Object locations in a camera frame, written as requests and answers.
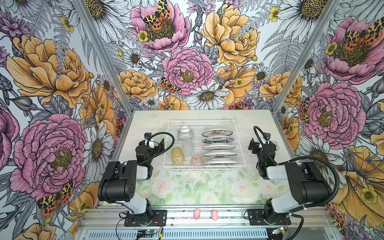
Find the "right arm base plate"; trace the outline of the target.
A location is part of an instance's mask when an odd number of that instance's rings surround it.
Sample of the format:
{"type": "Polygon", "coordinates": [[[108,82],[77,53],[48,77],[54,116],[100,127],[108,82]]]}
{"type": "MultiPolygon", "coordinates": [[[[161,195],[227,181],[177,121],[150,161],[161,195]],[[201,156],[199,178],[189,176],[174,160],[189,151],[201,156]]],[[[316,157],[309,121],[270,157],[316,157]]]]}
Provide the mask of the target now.
{"type": "Polygon", "coordinates": [[[246,218],[251,226],[286,226],[291,225],[291,220],[287,214],[265,213],[262,209],[248,209],[246,218]]]}

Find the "plate with green lettered rim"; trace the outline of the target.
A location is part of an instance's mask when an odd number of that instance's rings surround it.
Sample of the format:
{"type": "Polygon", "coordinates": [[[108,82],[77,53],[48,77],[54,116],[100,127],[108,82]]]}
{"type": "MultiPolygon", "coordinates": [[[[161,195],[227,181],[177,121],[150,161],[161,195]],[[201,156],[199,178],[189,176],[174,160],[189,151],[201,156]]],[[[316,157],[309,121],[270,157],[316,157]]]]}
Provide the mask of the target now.
{"type": "Polygon", "coordinates": [[[202,142],[204,144],[214,144],[214,143],[231,143],[235,139],[229,136],[211,136],[204,138],[202,142]]]}

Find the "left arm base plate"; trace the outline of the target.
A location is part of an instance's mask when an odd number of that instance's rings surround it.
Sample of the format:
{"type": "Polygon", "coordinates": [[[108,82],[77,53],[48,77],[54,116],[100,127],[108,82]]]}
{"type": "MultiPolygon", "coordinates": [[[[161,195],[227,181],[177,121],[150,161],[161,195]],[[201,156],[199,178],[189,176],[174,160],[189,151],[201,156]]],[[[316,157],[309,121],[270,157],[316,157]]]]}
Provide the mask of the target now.
{"type": "Polygon", "coordinates": [[[125,227],[165,227],[167,222],[166,210],[152,210],[151,213],[133,215],[127,212],[125,217],[125,227]]]}

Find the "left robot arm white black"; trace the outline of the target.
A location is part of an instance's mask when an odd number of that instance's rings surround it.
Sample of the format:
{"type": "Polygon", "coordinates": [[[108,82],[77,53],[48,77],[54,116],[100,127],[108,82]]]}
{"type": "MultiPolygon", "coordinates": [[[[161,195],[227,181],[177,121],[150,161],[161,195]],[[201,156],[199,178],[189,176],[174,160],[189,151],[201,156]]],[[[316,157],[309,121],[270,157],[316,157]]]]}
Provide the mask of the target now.
{"type": "Polygon", "coordinates": [[[164,140],[155,142],[152,134],[146,133],[144,140],[135,149],[135,160],[108,163],[98,188],[98,199],[110,204],[120,204],[134,217],[151,219],[151,204],[136,193],[136,183],[152,177],[152,160],[164,153],[164,150],[164,140]]]}

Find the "plate with orange sunburst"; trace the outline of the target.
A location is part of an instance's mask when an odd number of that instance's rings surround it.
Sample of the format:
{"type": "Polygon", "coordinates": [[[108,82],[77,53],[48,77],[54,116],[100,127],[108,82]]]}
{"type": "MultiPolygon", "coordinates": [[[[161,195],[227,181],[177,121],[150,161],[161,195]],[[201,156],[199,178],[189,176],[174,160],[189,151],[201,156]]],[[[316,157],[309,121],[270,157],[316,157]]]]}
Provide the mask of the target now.
{"type": "Polygon", "coordinates": [[[233,157],[238,154],[229,150],[213,150],[203,154],[204,157],[233,157]]]}

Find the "plate with red characters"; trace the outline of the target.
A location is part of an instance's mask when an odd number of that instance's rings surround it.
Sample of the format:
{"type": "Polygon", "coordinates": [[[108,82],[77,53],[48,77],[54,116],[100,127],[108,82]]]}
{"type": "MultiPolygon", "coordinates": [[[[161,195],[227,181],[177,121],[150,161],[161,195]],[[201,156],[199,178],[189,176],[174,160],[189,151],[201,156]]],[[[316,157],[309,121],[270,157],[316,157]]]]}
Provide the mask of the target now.
{"type": "Polygon", "coordinates": [[[205,138],[213,137],[213,136],[231,136],[234,132],[231,130],[222,130],[222,129],[214,129],[208,130],[202,133],[202,136],[205,138]]]}

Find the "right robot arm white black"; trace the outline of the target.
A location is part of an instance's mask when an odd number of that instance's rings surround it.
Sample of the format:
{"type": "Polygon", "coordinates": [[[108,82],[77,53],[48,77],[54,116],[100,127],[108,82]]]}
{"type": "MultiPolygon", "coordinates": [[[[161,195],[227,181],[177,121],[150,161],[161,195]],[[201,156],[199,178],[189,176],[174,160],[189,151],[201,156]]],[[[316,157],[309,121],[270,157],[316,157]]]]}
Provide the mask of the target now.
{"type": "Polygon", "coordinates": [[[335,169],[320,158],[307,156],[291,159],[282,164],[275,162],[277,146],[272,142],[262,144],[250,140],[249,150],[257,155],[257,169],[264,180],[286,180],[289,190],[267,199],[262,210],[256,210],[250,217],[262,219],[267,225],[283,224],[289,220],[289,214],[305,208],[312,208],[329,203],[337,194],[340,181],[335,180],[332,189],[321,174],[315,162],[323,163],[334,174],[335,169]]]}

